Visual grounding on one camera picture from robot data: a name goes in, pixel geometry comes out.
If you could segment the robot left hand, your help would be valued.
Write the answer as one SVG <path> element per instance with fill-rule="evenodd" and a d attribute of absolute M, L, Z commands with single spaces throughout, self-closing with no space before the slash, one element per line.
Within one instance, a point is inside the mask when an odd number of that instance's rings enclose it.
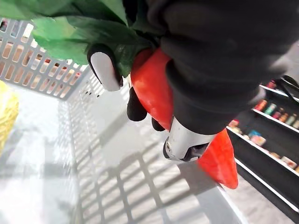
<path fill-rule="evenodd" d="M 215 136 L 281 77 L 283 55 L 299 38 L 296 0 L 148 0 L 147 22 L 169 57 L 161 72 L 172 90 L 165 158 L 199 158 Z"/>

